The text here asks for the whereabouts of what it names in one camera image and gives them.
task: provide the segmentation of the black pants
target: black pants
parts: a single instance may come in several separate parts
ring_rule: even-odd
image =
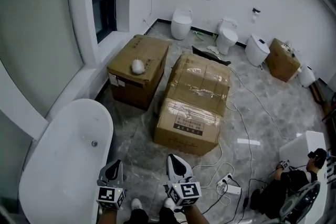
[[[270,219],[278,218],[286,199],[286,190],[282,182],[273,180],[260,195],[259,211]]]
[[[147,224],[148,215],[142,209],[132,211],[131,218],[124,224]],[[178,221],[174,216],[174,212],[169,208],[162,207],[160,210],[160,224],[177,224]]]

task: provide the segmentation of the human arm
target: human arm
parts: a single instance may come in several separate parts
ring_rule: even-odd
[[[97,224],[117,224],[117,210],[105,209]]]
[[[209,221],[206,220],[195,205],[184,207],[184,213],[188,224],[209,224]]]
[[[274,180],[281,181],[281,174],[284,171],[284,167],[281,165],[281,162],[278,163],[275,173],[274,173]]]
[[[283,171],[284,171],[284,169],[282,167],[276,169],[276,171],[274,173],[274,180],[281,181],[281,174],[282,174]]]

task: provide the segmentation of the power strip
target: power strip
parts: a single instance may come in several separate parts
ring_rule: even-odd
[[[232,185],[227,185],[227,191],[226,193],[231,193],[235,195],[240,195],[242,189],[240,187],[232,186]]]
[[[228,181],[230,180],[229,176],[232,177],[232,174],[231,174],[231,173],[228,173],[228,174],[227,174],[226,176],[224,176],[220,181],[217,182],[217,185],[218,185],[218,186],[222,186],[222,185],[224,185],[224,180],[225,180],[226,182],[228,182]]]

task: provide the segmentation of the black clothing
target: black clothing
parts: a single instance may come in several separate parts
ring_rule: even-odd
[[[142,209],[136,209],[132,211],[131,218],[124,224],[147,224],[148,215]],[[174,216],[174,212],[169,208],[162,207],[160,210],[160,224],[178,224]]]
[[[311,174],[311,182],[316,181],[317,174],[309,173]],[[310,182],[304,171],[294,170],[282,173],[281,181],[273,180],[260,194],[259,211],[262,214],[265,213],[270,219],[278,218],[279,211],[286,199],[286,193],[288,192],[288,196],[291,196],[308,183]]]

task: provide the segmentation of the white round object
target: white round object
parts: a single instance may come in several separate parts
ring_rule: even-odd
[[[132,72],[137,75],[140,75],[145,72],[145,65],[141,60],[136,59],[133,61]]]
[[[270,53],[267,44],[262,43],[260,40],[262,39],[258,36],[251,35],[245,48],[247,59],[256,67],[260,66]]]
[[[227,55],[229,48],[232,47],[238,40],[237,34],[226,28],[222,28],[216,39],[216,45],[221,54]]]
[[[316,81],[315,75],[313,71],[305,66],[303,70],[299,73],[299,80],[301,84],[307,88],[309,87],[314,81]]]
[[[193,12],[189,9],[177,8],[174,12],[171,32],[175,39],[185,39],[191,29]]]
[[[238,41],[238,36],[236,34],[236,32],[230,30],[230,29],[227,29],[227,28],[224,28],[222,29],[222,34],[224,35],[224,37],[226,37],[228,40],[236,43]]]
[[[174,21],[176,23],[182,24],[182,25],[188,25],[191,24],[192,20],[189,16],[185,16],[185,15],[181,15],[181,14],[177,14],[174,16]]]

